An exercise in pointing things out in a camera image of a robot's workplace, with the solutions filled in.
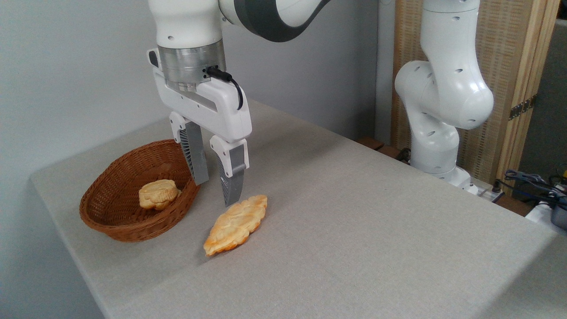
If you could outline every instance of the wicker basket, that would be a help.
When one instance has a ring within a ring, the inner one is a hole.
[[[172,179],[181,194],[163,211],[141,208],[139,189],[158,179]],[[199,189],[179,144],[174,140],[157,141],[112,162],[83,195],[79,211],[87,226],[111,238],[122,242],[144,241],[177,224]]]

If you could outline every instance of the bread roll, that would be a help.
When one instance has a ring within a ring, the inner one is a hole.
[[[162,211],[169,206],[181,194],[170,179],[145,184],[138,192],[140,206],[145,209],[157,209]]]

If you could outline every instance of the white wall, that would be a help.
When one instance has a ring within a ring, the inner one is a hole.
[[[372,135],[376,7],[333,0],[287,44],[228,28],[229,71],[250,98]],[[0,2],[0,318],[101,317],[28,178],[167,116],[154,32],[143,0]]]

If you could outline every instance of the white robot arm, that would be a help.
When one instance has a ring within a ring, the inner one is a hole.
[[[274,42],[301,34],[330,0],[149,0],[158,47],[148,51],[175,141],[197,184],[209,180],[201,128],[212,132],[228,206],[240,199],[252,132],[246,95],[226,73],[222,24]]]
[[[470,175],[456,166],[455,127],[481,126],[494,103],[476,58],[479,5],[480,0],[424,0],[421,47],[429,62],[405,64],[395,81],[412,131],[411,165],[473,193]]]

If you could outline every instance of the bread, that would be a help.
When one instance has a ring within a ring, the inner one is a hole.
[[[207,257],[245,243],[248,236],[260,226],[267,206],[268,197],[256,195],[232,205],[220,215],[203,245]]]
[[[174,181],[160,179],[159,181],[145,184],[138,191],[138,194],[142,208],[155,208],[158,211],[162,211],[181,194],[181,191],[177,189]]]

